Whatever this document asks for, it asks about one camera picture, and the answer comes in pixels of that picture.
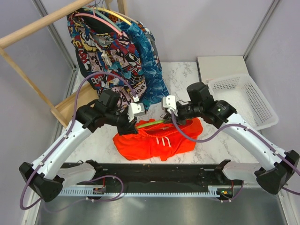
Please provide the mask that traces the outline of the orange mesh shorts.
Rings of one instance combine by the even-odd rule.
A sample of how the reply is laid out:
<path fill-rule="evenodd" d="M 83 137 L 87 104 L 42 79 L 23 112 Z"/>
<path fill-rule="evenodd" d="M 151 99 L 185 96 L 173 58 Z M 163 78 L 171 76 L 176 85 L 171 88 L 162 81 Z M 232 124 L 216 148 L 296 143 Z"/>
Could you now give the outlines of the orange mesh shorts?
<path fill-rule="evenodd" d="M 173 123 L 161 123 L 137 129 L 138 134 L 114 136 L 117 151 L 127 160 L 159 157 L 161 161 L 193 151 L 196 143 L 179 133 Z"/>

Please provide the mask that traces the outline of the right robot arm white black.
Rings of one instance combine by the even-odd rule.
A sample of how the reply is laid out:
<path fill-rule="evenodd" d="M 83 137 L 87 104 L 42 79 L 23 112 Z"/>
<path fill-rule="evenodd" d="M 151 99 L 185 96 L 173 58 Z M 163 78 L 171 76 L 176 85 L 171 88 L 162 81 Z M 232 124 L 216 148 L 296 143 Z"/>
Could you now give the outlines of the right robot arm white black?
<path fill-rule="evenodd" d="M 300 156 L 296 151 L 285 151 L 267 140 L 253 129 L 232 105 L 224 100 L 214 100 L 204 83 L 189 85 L 187 92 L 190 101 L 184 105 L 173 95 L 163 97 L 162 108 L 166 112 L 164 119 L 171 120 L 183 137 L 195 143 L 206 143 L 219 133 L 225 132 L 257 160 L 256 164 L 222 161 L 214 176 L 217 183 L 223 185 L 230 180 L 256 183 L 273 195 L 282 189 L 289 191 L 285 185 L 295 173 L 300 173 L 297 168 Z M 192 138 L 179 127 L 180 124 L 199 117 L 217 129 L 209 138 Z"/>

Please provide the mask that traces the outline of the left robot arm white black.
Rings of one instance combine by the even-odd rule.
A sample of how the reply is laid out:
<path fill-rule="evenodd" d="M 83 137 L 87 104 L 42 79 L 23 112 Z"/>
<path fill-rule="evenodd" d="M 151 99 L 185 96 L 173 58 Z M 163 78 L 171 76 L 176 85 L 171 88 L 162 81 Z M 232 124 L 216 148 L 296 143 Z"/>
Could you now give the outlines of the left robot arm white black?
<path fill-rule="evenodd" d="M 81 182 L 102 181 L 103 173 L 93 160 L 67 169 L 62 165 L 79 144 L 105 124 L 117 127 L 120 135 L 137 134 L 135 124 L 137 117 L 145 112 L 143 104 L 136 100 L 119 113 L 119 99 L 118 93 L 106 90 L 98 99 L 79 107 L 66 130 L 48 150 L 31 164 L 21 164 L 19 171 L 24 181 L 42 200 L 50 202 L 62 189 Z"/>

